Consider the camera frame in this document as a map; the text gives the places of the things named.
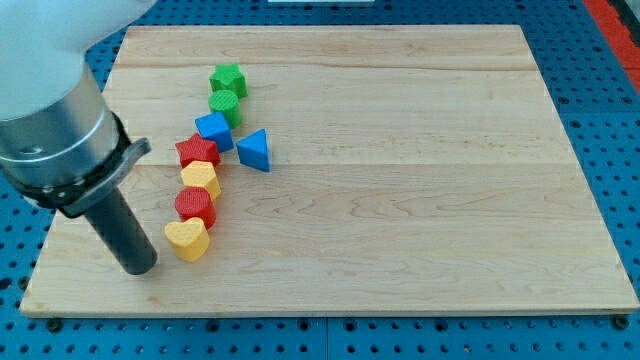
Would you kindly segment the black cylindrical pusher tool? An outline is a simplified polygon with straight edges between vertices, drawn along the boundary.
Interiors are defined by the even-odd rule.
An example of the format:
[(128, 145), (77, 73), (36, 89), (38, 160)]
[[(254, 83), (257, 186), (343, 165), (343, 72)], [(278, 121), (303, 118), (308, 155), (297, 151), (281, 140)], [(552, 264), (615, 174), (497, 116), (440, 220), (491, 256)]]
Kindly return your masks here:
[(148, 139), (122, 140), (107, 160), (83, 179), (79, 197), (60, 208), (68, 218), (83, 216), (123, 270), (141, 275), (151, 270), (157, 252), (119, 190), (136, 162), (151, 151)]

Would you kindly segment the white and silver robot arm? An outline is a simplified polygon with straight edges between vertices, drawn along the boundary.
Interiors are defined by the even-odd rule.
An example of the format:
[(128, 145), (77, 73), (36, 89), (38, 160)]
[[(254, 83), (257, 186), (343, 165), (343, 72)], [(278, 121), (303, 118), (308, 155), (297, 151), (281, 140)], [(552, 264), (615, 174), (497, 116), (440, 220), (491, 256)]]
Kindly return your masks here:
[(42, 208), (85, 217), (122, 268), (157, 253), (118, 186), (150, 152), (131, 141), (85, 59), (151, 0), (7, 0), (1, 4), (1, 171)]

